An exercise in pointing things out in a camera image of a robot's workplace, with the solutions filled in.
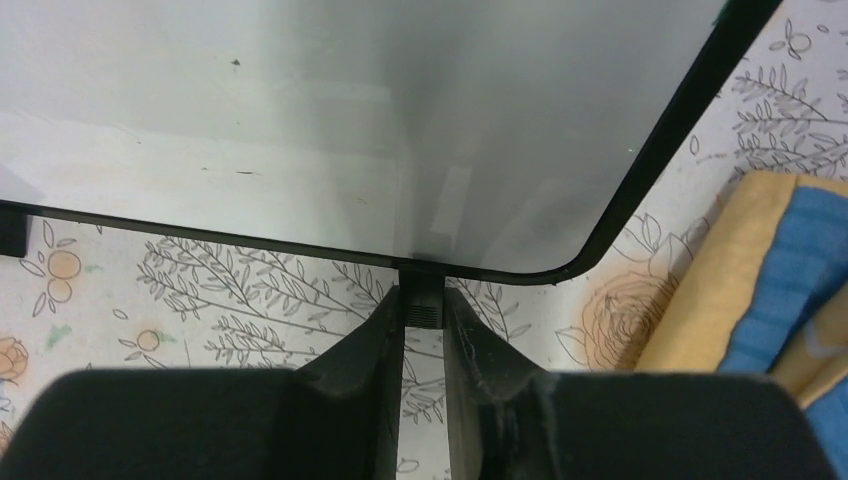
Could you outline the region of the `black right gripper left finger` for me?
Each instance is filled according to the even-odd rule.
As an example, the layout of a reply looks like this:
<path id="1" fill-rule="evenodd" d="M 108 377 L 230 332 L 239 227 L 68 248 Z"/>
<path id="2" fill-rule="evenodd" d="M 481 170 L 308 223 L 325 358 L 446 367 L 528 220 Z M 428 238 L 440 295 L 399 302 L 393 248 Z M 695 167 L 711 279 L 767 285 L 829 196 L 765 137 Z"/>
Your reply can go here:
<path id="1" fill-rule="evenodd" d="M 391 479 L 404 326 L 392 289 L 297 369 L 79 370 L 37 398 L 5 479 Z"/>

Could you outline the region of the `small black-framed whiteboard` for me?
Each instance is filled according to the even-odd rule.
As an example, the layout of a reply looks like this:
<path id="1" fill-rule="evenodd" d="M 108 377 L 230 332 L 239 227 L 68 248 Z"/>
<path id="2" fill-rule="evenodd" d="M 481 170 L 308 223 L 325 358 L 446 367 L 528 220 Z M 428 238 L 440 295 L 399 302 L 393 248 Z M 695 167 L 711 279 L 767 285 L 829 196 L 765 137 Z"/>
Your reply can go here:
<path id="1" fill-rule="evenodd" d="M 513 285 L 593 268 L 775 1 L 5 1 L 34 216 Z"/>

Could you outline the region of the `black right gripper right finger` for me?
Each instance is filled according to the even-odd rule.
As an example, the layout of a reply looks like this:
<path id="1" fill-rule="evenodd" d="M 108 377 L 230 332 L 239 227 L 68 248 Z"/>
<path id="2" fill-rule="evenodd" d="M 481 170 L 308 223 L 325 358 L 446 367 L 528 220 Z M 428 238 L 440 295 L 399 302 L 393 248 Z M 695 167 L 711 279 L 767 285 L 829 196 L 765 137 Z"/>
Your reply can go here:
<path id="1" fill-rule="evenodd" d="M 456 479 L 832 479 L 813 430 L 751 375 L 555 372 L 444 294 Z"/>

